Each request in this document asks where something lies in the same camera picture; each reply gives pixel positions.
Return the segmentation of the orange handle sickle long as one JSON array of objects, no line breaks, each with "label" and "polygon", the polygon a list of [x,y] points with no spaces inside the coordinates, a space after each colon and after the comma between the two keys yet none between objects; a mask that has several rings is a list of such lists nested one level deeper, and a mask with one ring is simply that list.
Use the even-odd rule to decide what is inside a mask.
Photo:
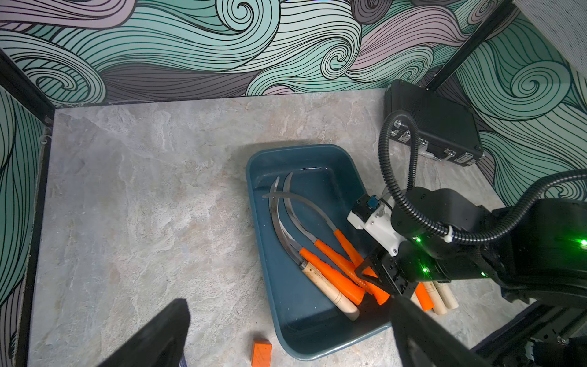
[{"label": "orange handle sickle long", "polygon": [[[290,192],[292,179],[293,173],[290,172],[290,174],[287,175],[284,182],[284,196],[282,197],[290,221],[296,226],[299,232],[304,234],[305,237],[307,237],[314,244],[315,247],[317,247],[324,255],[327,256],[329,260],[331,260],[337,266],[339,270],[342,271],[342,274],[335,271],[334,269],[327,269],[325,265],[317,265],[316,267],[324,275],[326,275],[327,279],[330,280],[333,284],[335,284],[335,286],[340,285],[342,287],[341,292],[344,293],[344,295],[347,296],[347,298],[349,298],[356,304],[360,304],[362,302],[362,299],[364,298],[365,293],[369,295],[374,295],[371,286],[368,285],[365,281],[362,281],[355,274],[356,264],[353,262],[353,260],[359,259],[360,255],[350,244],[347,238],[345,238],[345,236],[338,229],[338,227],[334,224],[333,220],[331,220],[329,216],[321,208],[319,208],[311,200],[307,200],[307,198],[305,197],[301,197],[300,195],[293,194],[292,192]],[[300,202],[306,207],[312,209],[318,216],[320,216],[323,219],[327,226],[332,230],[340,245],[350,256],[350,259],[347,259],[343,255],[339,254],[339,252],[332,249],[324,241],[322,241],[320,238],[316,237],[312,232],[310,232],[310,230],[308,230],[306,226],[304,226],[304,224],[301,222],[301,219],[298,217],[294,210],[294,206],[292,203],[293,200]]]}]

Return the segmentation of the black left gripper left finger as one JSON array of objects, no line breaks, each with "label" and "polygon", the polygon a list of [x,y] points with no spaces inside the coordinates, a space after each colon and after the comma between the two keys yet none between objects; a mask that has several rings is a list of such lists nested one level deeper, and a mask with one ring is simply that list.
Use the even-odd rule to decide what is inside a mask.
[{"label": "black left gripper left finger", "polygon": [[99,366],[185,366],[189,327],[188,304],[177,298]]}]

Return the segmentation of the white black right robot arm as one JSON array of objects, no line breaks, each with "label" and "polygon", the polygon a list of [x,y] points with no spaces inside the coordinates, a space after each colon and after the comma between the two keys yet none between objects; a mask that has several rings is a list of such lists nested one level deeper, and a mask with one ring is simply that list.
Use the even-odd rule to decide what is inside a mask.
[{"label": "white black right robot arm", "polygon": [[[547,199],[585,169],[538,179],[515,203],[489,212],[451,190],[416,187],[419,132],[398,110],[385,118],[378,160],[394,207],[397,254],[379,247],[357,270],[391,294],[389,318],[405,366],[584,366],[586,204]],[[404,298],[404,284],[490,279],[527,308],[473,348]]]}]

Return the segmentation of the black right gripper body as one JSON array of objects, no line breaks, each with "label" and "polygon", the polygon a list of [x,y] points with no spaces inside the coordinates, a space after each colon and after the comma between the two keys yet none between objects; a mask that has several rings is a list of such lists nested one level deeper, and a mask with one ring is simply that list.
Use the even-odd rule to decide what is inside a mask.
[{"label": "black right gripper body", "polygon": [[366,258],[366,267],[375,273],[367,275],[366,279],[393,295],[413,292],[424,282],[450,283],[495,276],[494,269],[480,252],[437,259],[414,243],[400,244],[397,255],[379,246]]}]

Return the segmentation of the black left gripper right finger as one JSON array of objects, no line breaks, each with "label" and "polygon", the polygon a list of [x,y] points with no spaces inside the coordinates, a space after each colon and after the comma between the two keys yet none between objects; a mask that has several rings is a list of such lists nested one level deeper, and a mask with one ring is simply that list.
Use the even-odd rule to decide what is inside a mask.
[{"label": "black left gripper right finger", "polygon": [[391,326],[403,366],[489,365],[407,298],[391,298]]}]

